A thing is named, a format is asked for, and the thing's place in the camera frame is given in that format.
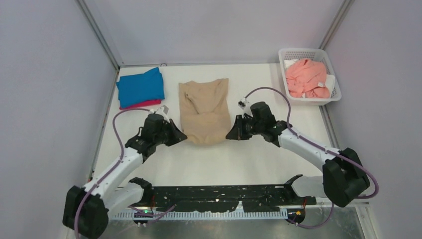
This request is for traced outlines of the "beige t shirt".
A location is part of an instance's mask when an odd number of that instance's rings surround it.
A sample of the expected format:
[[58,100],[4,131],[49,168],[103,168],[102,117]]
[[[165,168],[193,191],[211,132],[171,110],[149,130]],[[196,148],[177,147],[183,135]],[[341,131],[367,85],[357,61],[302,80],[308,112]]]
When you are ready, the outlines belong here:
[[180,122],[190,142],[214,145],[225,140],[231,130],[228,86],[228,78],[179,84]]

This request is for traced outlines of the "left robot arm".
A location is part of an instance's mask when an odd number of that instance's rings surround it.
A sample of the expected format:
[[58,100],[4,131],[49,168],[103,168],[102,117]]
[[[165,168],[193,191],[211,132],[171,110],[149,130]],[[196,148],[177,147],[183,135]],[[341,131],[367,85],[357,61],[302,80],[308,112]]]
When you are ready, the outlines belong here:
[[73,229],[77,239],[81,236],[97,239],[112,216],[134,203],[149,205],[153,194],[141,178],[131,179],[122,189],[118,186],[155,153],[158,146],[172,146],[186,139],[164,113],[149,114],[135,136],[126,143],[118,140],[120,155],[108,168],[84,186],[68,190],[63,225]]

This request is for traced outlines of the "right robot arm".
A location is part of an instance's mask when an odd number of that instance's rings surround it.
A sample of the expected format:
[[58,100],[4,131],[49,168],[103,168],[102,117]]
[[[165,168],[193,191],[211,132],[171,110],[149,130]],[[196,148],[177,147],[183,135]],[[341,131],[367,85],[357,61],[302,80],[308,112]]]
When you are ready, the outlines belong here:
[[299,175],[289,181],[291,186],[284,191],[288,203],[294,205],[306,196],[313,196],[328,198],[335,205],[345,207],[370,187],[354,150],[321,146],[304,137],[286,121],[276,120],[265,102],[251,105],[243,100],[238,105],[243,114],[236,116],[226,139],[249,140],[260,135],[266,142],[297,154],[322,172],[321,176]]

